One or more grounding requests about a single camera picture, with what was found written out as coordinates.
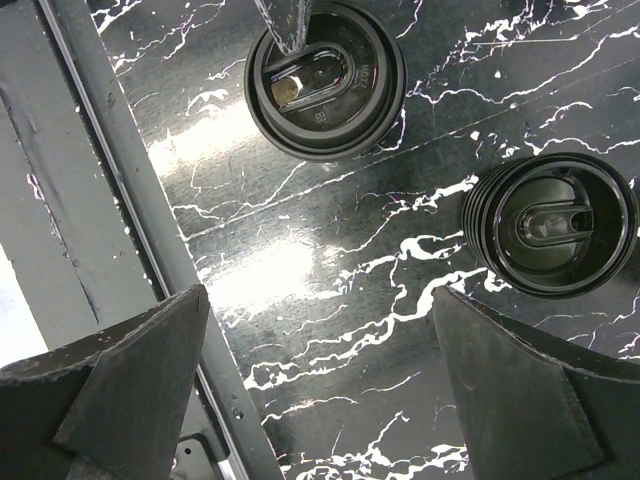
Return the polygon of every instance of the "black plastic lid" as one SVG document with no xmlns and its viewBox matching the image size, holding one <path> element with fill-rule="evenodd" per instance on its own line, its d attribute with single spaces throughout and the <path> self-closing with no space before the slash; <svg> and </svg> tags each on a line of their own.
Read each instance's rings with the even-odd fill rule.
<svg viewBox="0 0 640 480">
<path fill-rule="evenodd" d="M 267 31 L 258 39 L 245 70 L 252 116 L 291 155 L 353 157 L 384 136 L 402 107 L 402 55 L 374 17 L 334 2 L 315 4 L 307 42 L 285 57 Z"/>
<path fill-rule="evenodd" d="M 533 295 L 586 293 L 617 273 L 635 245 L 635 196 L 618 172 L 593 157 L 513 162 L 476 189 L 463 213 L 472 251 Z"/>
</svg>

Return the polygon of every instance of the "marble surface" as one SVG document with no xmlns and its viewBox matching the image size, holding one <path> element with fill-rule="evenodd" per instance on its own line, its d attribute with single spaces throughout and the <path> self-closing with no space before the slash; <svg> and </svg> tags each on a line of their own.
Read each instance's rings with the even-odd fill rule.
<svg viewBox="0 0 640 480">
<path fill-rule="evenodd" d="M 326 165 L 252 122 L 253 0 L 89 3 L 286 478 L 472 478 L 439 285 L 640 359 L 637 252 L 597 291 L 544 301 L 478 265 L 459 218 L 479 176 L 540 152 L 590 152 L 635 186 L 638 0 L 361 2 L 405 53 L 405 107 L 374 151 Z"/>
</svg>

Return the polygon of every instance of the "black marble countertop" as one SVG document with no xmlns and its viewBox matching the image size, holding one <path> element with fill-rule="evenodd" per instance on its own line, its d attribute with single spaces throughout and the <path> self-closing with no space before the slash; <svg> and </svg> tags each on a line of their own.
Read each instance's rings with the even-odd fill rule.
<svg viewBox="0 0 640 480">
<path fill-rule="evenodd" d="M 286 477 L 472 478 L 436 287 L 640 359 L 637 254 L 597 291 L 544 301 L 479 266 L 459 218 L 478 176 L 540 152 L 594 154 L 634 186 L 640 2 L 361 3 L 406 56 L 405 107 L 375 151 L 313 164 L 276 150 L 247 109 L 253 0 L 90 1 Z"/>
</svg>

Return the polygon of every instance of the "gray frame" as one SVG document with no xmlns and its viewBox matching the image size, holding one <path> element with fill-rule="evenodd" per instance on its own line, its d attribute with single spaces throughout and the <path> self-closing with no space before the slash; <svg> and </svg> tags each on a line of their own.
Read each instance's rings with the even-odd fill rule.
<svg viewBox="0 0 640 480">
<path fill-rule="evenodd" d="M 22 51 L 22 70 L 16 68 L 15 78 L 9 81 L 3 78 L 9 69 L 0 68 L 2 100 L 20 105 L 28 97 L 30 107 L 36 105 L 44 118 L 48 115 L 50 131 L 42 138 L 64 138 L 71 127 L 75 132 L 73 142 L 61 140 L 55 145 L 60 149 L 55 154 L 48 146 L 34 143 L 39 148 L 39 156 L 34 156 L 21 152 L 16 143 L 28 144 L 25 135 L 33 127 L 29 116 L 16 121 L 13 114 L 0 115 L 1 139 L 16 146 L 12 161 L 0 163 L 3 210 L 14 212 L 6 220 L 8 225 L 3 225 L 0 240 L 14 261 L 45 341 L 55 348 L 140 313 L 199 279 L 85 2 L 18 0 L 6 9 L 14 7 L 25 18 L 32 15 L 31 19 L 35 9 L 40 22 L 32 22 L 38 26 L 33 38 L 40 39 L 40 48 L 48 50 L 50 59 L 43 56 L 35 61 Z M 10 35 L 11 30 L 3 29 L 0 37 L 5 34 Z M 15 47 L 9 39 L 0 45 Z M 0 54 L 7 52 L 0 47 Z M 45 63 L 57 73 L 50 75 Z M 62 86 L 67 89 L 65 101 L 75 100 L 79 111 L 75 104 L 52 104 L 47 87 L 52 76 L 61 85 L 60 92 Z M 30 89 L 28 96 L 12 98 L 26 88 Z M 66 116 L 61 121 L 52 114 L 69 108 L 75 115 L 68 122 Z M 33 158 L 39 160 L 37 165 Z M 73 161 L 77 158 L 95 161 L 78 165 Z M 27 183 L 27 175 L 33 175 L 30 178 L 36 179 L 37 188 Z M 44 205 L 40 197 L 46 199 Z M 114 208 L 114 198 L 120 211 Z M 129 235 L 123 220 L 130 226 Z M 53 235 L 50 225 L 56 226 Z M 89 230 L 94 235 L 88 240 Z M 203 395 L 200 399 L 206 409 L 220 420 L 232 453 L 230 460 L 238 460 L 232 465 L 234 473 L 239 478 L 282 478 L 212 312 L 196 383 L 205 394 L 206 401 Z"/>
</svg>

